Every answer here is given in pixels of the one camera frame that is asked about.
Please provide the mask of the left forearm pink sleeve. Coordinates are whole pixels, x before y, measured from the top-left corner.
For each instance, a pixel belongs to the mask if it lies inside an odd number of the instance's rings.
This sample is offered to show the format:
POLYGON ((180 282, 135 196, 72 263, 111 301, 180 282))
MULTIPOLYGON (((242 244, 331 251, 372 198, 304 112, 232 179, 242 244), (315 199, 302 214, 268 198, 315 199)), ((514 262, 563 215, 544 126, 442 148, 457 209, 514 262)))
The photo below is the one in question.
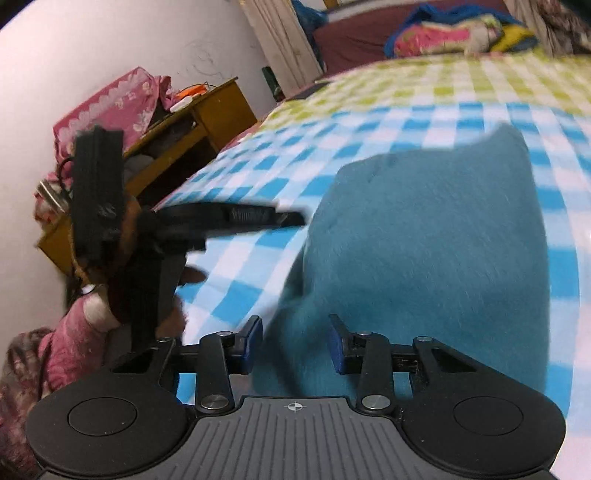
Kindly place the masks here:
POLYGON ((102 288, 74 301, 55 329, 17 335, 1 370, 1 477, 33 479, 39 468, 25 423, 44 397, 97 371, 107 333, 120 326, 102 288))

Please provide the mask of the left hand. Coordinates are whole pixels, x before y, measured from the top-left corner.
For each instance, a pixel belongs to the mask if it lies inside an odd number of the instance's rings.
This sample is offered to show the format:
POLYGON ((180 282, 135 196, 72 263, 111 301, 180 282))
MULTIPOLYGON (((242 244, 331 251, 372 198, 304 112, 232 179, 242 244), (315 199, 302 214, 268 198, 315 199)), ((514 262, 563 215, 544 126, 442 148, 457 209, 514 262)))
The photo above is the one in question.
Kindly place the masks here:
POLYGON ((91 288, 78 291, 74 301, 102 288, 133 342, 181 336, 184 319, 175 290, 206 278, 186 265, 189 252, 205 250, 204 236, 186 219, 174 222, 171 209, 143 208, 121 192, 78 193, 71 207, 73 264, 79 282, 91 288))

